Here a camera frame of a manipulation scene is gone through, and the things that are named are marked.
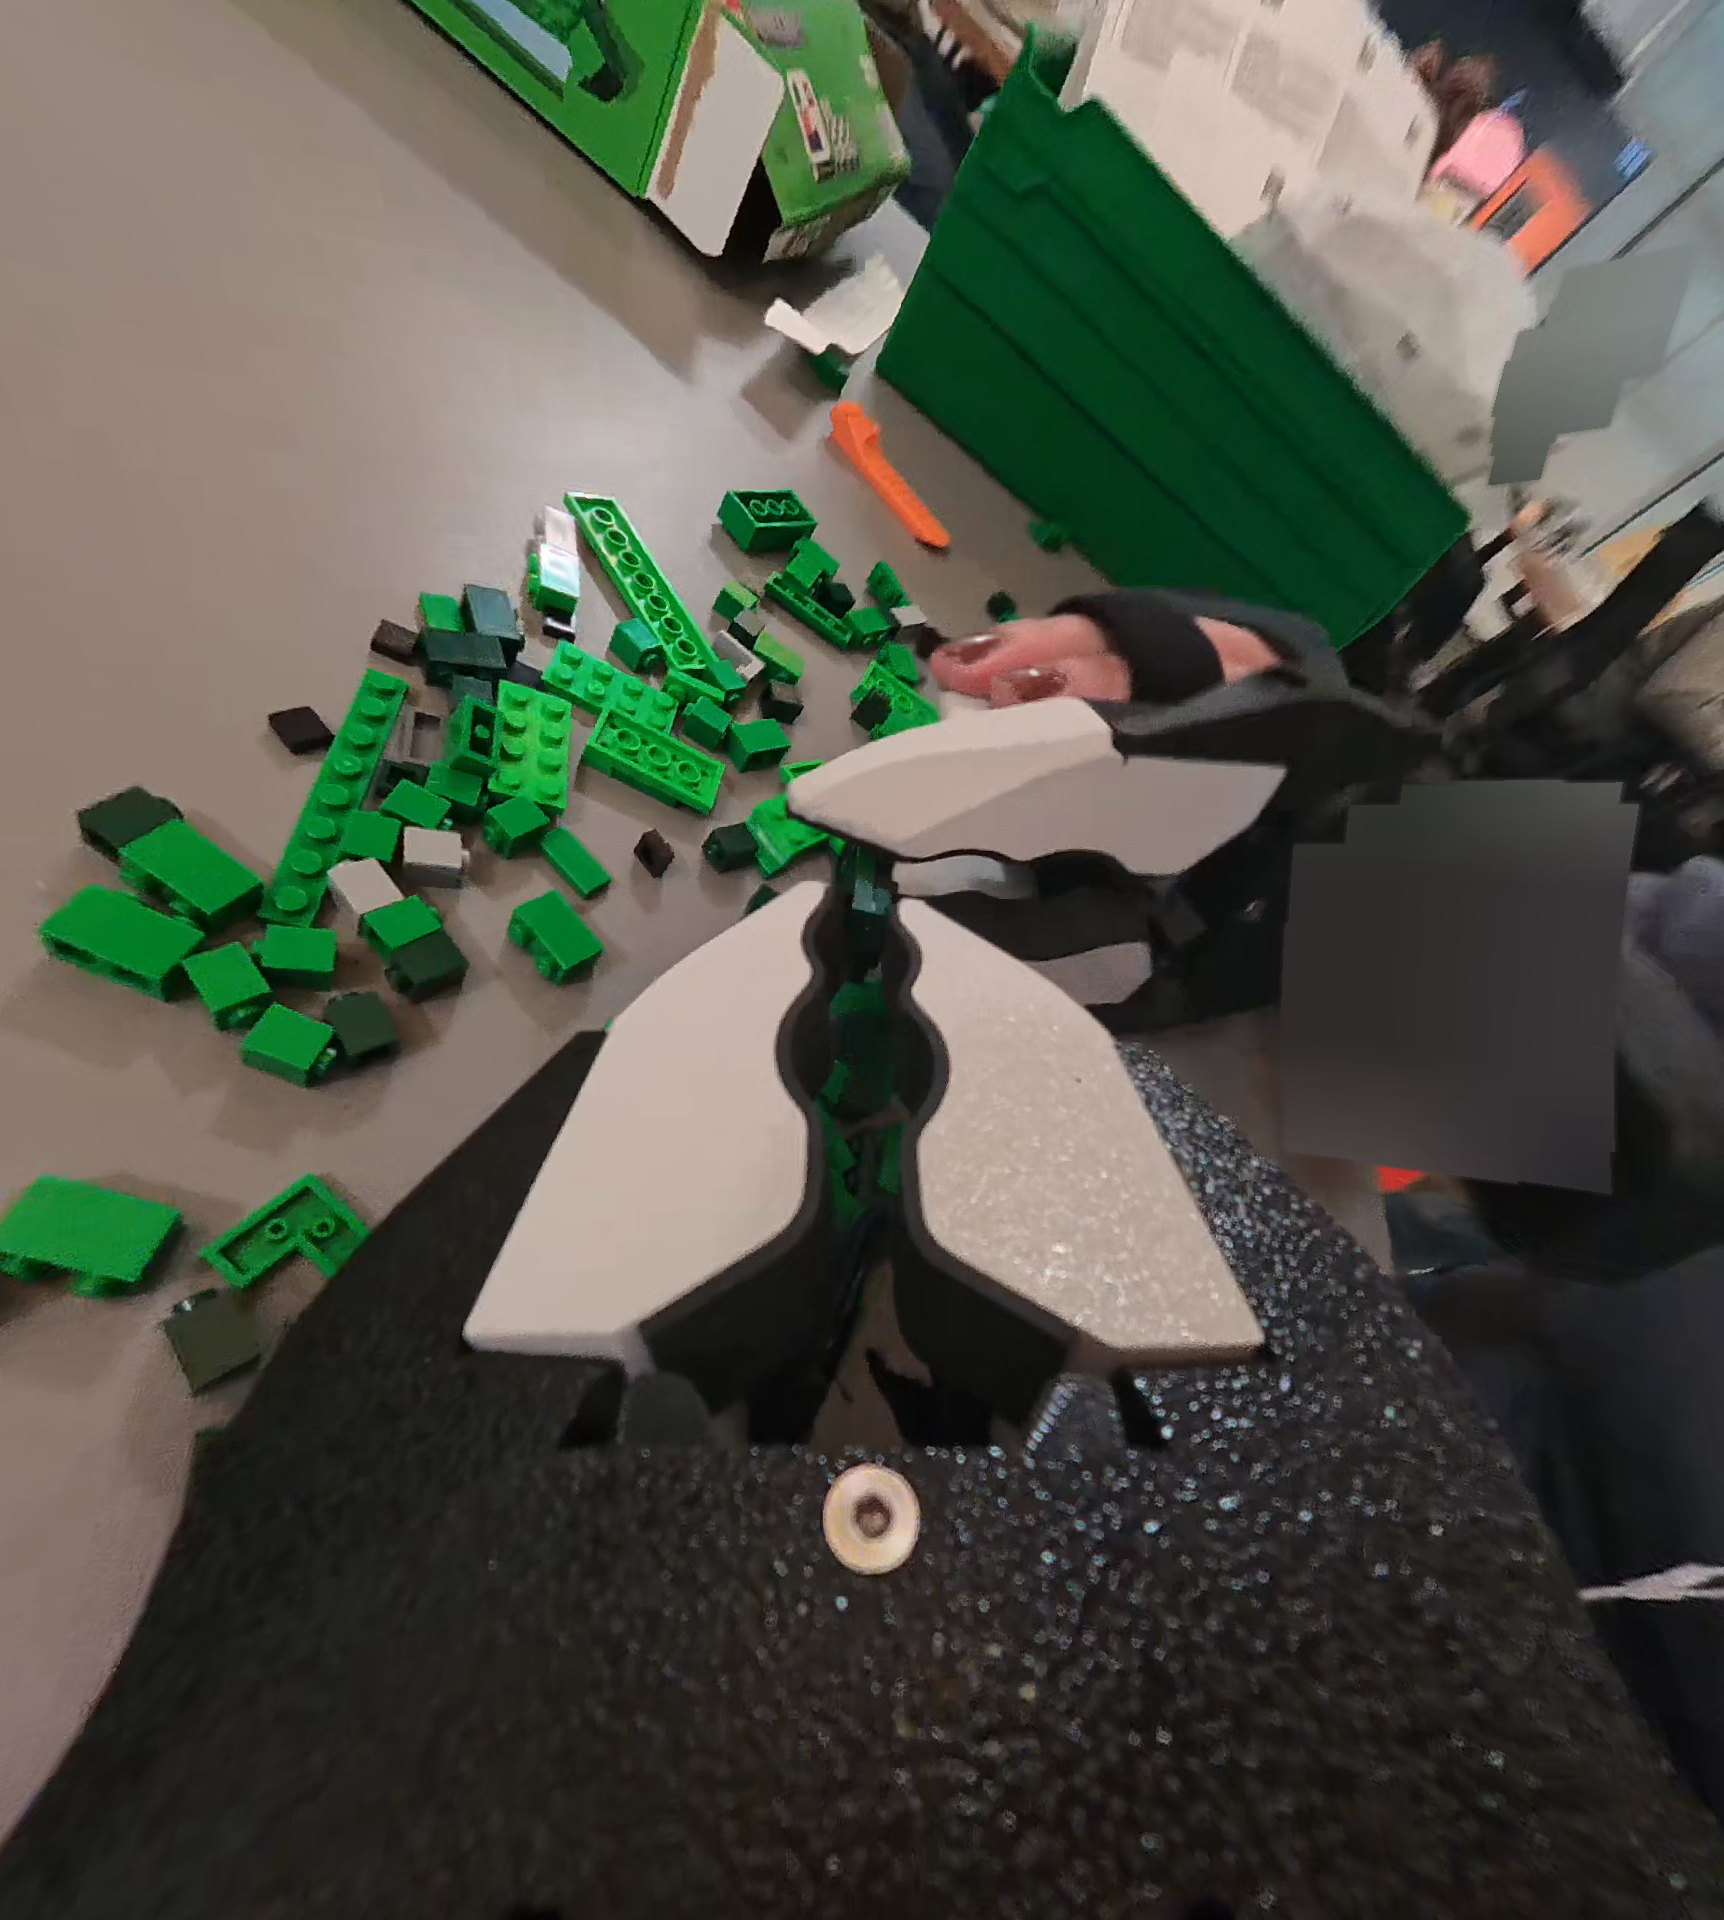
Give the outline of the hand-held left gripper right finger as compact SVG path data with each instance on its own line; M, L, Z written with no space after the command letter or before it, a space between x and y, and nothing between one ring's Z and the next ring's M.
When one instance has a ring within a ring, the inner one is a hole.
M1246 1362L1264 1333L1111 1032L928 902L882 986L909 1111L899 1331L930 1380L1021 1426L1058 1378Z

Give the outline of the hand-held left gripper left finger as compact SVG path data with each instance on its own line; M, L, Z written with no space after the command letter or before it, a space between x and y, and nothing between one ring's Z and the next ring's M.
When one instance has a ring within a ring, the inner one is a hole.
M679 1378L710 1414L812 1360L834 1203L808 1079L839 920L805 881L610 1021L467 1314L475 1353Z

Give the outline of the dark green brick assembly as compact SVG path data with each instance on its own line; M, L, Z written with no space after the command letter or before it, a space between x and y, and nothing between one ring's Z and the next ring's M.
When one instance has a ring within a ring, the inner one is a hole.
M897 1099L897 1010L884 984L894 890L884 857L849 844L834 864L840 909L837 983L828 1002L826 1113L864 1122Z

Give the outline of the pile of green bricks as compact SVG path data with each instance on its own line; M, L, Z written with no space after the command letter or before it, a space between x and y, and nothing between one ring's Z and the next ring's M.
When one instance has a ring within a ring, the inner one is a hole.
M782 799L818 763L793 748L805 669L766 630L764 613L867 659L846 691L849 712L860 745L884 740L941 716L918 661L945 637L925 625L894 566L879 560L858 598L837 560L807 539L766 552L773 570L761 591L729 578L713 603L722 632L701 630L743 686L731 706L727 694L665 671L633 615L615 626L609 655L580 642L580 613L603 610L592 589L583 589L585 603L573 594L579 539L566 509L550 507L528 552L524 594L549 640L545 655L530 657L533 637L511 597L484 585L424 593L418 629L385 620L375 630L371 655L398 671L365 663L352 698L371 671L402 679L411 692L313 925L262 922L278 861L262 874L170 797L131 781L70 812L99 866L61 895L45 892L35 922L45 956L150 1004L199 1008L246 1073L313 1093L375 1079L402 1057L400 1015L465 993L470 960L457 909L433 895L541 861L558 887L511 909L513 951L561 989L601 968L607 947L585 909L615 881L565 824L583 723L591 772L696 819L722 803L724 764L773 770L775 794L761 797L747 820L710 830L701 858L713 873L775 876L817 851L837 858L840 841L802 824ZM313 706L269 714L282 754L309 772L299 817L339 727ZM184 1228L184 1211L163 1196L45 1169L0 1211L0 1279L128 1300L157 1285ZM250 1309L224 1309L233 1286L210 1272L216 1283L163 1323L194 1394L250 1370L261 1354Z

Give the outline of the person's right forearm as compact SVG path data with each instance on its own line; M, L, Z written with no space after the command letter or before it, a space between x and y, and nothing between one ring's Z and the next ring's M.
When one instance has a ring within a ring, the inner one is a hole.
M1612 1241L1644 1275L1724 1246L1724 863L1632 876L1625 960Z

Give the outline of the grey desk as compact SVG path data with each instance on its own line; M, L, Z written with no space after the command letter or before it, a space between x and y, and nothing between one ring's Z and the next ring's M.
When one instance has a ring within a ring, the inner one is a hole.
M0 1216L40 1177L184 1213L125 1303L0 1283L0 1841L75 1741L176 1528L194 1436L163 1314L196 1250L317 1175L376 1227L586 1021L732 920L703 826L612 781L575 832L618 881L592 986L508 947L545 864L448 901L470 972L400 1057L318 1091L196 1006L52 960L40 922L114 878L84 804L138 785L267 874L313 783L269 727L346 710L382 618L521 586L566 490L634 518L696 610L734 566L724 490L789 486L860 582L945 629L1091 582L900 397L860 381L952 533L906 540L828 402L727 277L405 5L0 5Z

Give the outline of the orange brick separator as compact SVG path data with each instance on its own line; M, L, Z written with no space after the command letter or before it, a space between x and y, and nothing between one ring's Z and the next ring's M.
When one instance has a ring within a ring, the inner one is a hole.
M927 552L951 552L951 533L884 450L882 430L857 402L840 399L828 415L828 442L850 465L894 522Z

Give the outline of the green brick with three holes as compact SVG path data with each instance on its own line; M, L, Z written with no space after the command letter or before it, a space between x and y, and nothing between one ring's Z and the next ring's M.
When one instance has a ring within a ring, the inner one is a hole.
M747 556L787 555L818 528L817 512L790 489L729 490L721 498L718 521Z

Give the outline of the long green plate with holes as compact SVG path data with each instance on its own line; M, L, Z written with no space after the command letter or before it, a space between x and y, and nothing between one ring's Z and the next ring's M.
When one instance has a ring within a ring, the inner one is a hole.
M659 645L662 669L704 688L710 698L727 696L734 709L743 682L707 640L623 504L609 495L571 490L562 495L562 507L627 610Z

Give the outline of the green plastic bin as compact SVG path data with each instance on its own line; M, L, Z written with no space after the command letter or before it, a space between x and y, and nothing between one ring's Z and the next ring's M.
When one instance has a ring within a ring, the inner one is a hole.
M1031 29L877 377L1114 586L1300 613L1344 648L1470 516Z

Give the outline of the green corner plate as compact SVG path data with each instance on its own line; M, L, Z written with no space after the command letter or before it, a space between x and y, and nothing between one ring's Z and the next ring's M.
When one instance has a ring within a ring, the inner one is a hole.
M292 1261L333 1281L369 1238L366 1220L341 1190L306 1172L208 1241L201 1261L239 1290Z

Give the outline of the white paper scrap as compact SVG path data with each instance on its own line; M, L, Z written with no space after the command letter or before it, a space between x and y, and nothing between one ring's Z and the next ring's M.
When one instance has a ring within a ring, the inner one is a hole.
M855 362L894 327L902 301L902 278L874 253L807 307L773 301L764 327L811 358Z

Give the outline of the white printed paper bags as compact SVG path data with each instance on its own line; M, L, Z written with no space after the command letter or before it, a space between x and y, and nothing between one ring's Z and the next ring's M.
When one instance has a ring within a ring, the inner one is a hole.
M1488 472L1537 302L1426 185L1439 111L1372 5L1096 5L1058 103L1101 104L1446 482Z

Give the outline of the person's dark trousers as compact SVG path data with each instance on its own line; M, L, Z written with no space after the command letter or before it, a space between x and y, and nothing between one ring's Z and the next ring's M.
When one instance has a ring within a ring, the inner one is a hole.
M1460 1196L1384 1201L1412 1307L1498 1426L1631 1697L1724 1828L1724 1246L1619 1285L1513 1261Z

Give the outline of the green cardboard toy box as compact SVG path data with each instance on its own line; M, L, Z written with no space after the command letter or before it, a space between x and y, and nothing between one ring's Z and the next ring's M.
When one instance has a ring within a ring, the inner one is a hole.
M823 256L912 171L852 2L415 10L710 260Z

